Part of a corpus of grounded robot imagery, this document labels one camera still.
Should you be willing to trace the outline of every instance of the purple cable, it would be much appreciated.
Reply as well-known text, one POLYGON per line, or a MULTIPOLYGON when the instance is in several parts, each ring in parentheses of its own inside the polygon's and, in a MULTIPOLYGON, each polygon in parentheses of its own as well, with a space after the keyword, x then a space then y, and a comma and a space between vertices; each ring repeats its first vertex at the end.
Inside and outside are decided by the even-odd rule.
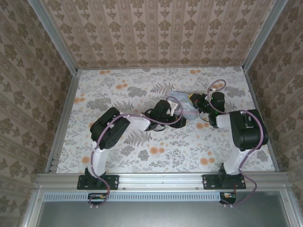
MULTIPOLYGON (((219 81, 224 82, 224 85, 223 85, 222 88, 220 88, 220 89, 218 89, 218 90, 216 89, 216 91, 221 91, 222 89, 225 88, 225 86, 226 86, 226 80, 224 80, 224 79, 215 80, 215 81, 209 86, 209 88, 208 88, 208 90, 207 90, 207 101, 208 101, 209 105, 210 105, 215 111, 217 111, 217 112, 219 112, 219 113, 221 113, 221 114, 227 114, 227 113, 222 112, 222 111, 218 110, 217 108, 215 108, 215 107, 213 106, 213 104, 211 103, 211 99, 210 99, 210 92, 212 91, 212 86, 213 86, 215 83, 219 82, 219 81)), ((252 154, 255 150, 257 150, 257 148, 259 148, 259 147, 262 145, 263 138, 264 138, 264 133, 263 133, 263 130, 262 130, 262 124, 261 124, 261 122, 259 121, 259 119, 258 119, 255 115, 253 115, 251 112, 249 112, 249 111, 247 111, 247 110, 240 110, 240 111, 241 111, 241 112, 245 112, 246 114, 248 114, 249 116, 251 116, 251 117, 257 122, 257 124, 258 124, 258 126, 259 126, 259 128, 260 128, 260 141, 259 141, 259 143, 257 144, 257 146, 256 146, 254 149, 250 150, 250 151, 246 154, 245 158, 242 160, 242 162, 240 163, 240 166, 239 166, 239 172, 242 174, 242 176, 244 176, 246 179, 248 179, 248 180, 250 180, 251 182, 253 182, 254 185, 255 185, 255 187, 254 187, 254 189, 251 191, 251 193, 250 193, 247 197, 245 197, 245 198, 244 198, 243 200, 241 200, 240 202, 237 202, 237 203, 232 204, 233 206, 239 205, 239 204, 243 203, 243 202, 246 201, 248 198, 250 198, 250 197, 255 193, 255 191, 257 190, 257 187, 258 187, 258 186, 257 186, 257 183, 256 183, 254 180, 252 180, 250 177, 246 176, 246 175, 242 172, 241 168, 243 167, 244 163, 246 162, 246 160, 248 159, 248 157, 250 156, 250 154, 252 154)))
MULTIPOLYGON (((110 128, 110 126, 111 126, 112 124, 114 124, 114 122, 115 122, 116 120, 118 120, 119 118, 124 117, 124 116, 136 116, 136 117, 137 117, 137 116, 140 116, 140 117, 145 118, 145 119, 147 119, 147 120, 149 120, 149 121, 155 122, 155 123, 157 123, 157 124, 163 124, 163 125, 171 125, 171 124, 177 123, 178 121, 181 120, 181 118, 182 118, 182 116, 183 116, 183 107, 182 107, 182 105, 181 105, 181 102, 180 102, 179 100, 177 100, 175 97, 173 97, 173 96, 168 96, 168 97, 166 98, 166 100, 168 100, 169 98, 173 98, 174 100, 176 100, 177 103, 178 103, 179 106, 180 106, 180 109, 181 109, 181 114, 180 114, 179 118, 176 119, 174 122, 164 123, 164 122, 159 122, 159 121, 156 121, 156 120, 154 120, 154 119, 151 119, 151 118, 149 118, 149 117, 147 117, 147 116, 145 116, 145 115, 143 115, 143 114, 140 114, 140 115, 139 115, 139 114, 127 114, 127 113, 124 114, 124 113, 123 113, 123 114, 120 114, 119 116, 115 117, 115 118, 114 118, 114 119, 105 127, 105 129, 103 130, 103 132, 102 132, 101 135, 99 136, 99 139, 98 139, 98 141, 97 141, 97 145, 96 145, 96 147, 93 149, 93 151, 92 151, 92 153, 91 153, 91 155, 90 155, 90 167, 91 167, 91 171, 92 171, 93 175, 94 175, 97 179, 99 179, 100 181, 102 181, 102 182, 106 185, 107 195, 106 195, 105 199, 99 204, 100 206, 102 206, 102 205, 107 201, 107 199, 108 199, 108 197, 109 197, 109 194, 110 194, 110 188, 109 188, 108 183, 107 183, 104 179, 102 179, 101 177, 99 177, 99 176, 96 174, 96 172, 95 172, 95 170, 94 170, 94 168, 93 168, 93 158, 94 158, 94 154, 95 154, 96 149, 99 148, 99 144, 100 144, 101 139, 102 139, 102 137, 104 136, 105 132, 110 128)), ((91 199, 92 199, 93 197, 94 197, 94 196, 91 196, 91 197, 89 198, 89 204, 91 205, 91 207, 93 207, 93 204, 91 203, 91 199)))

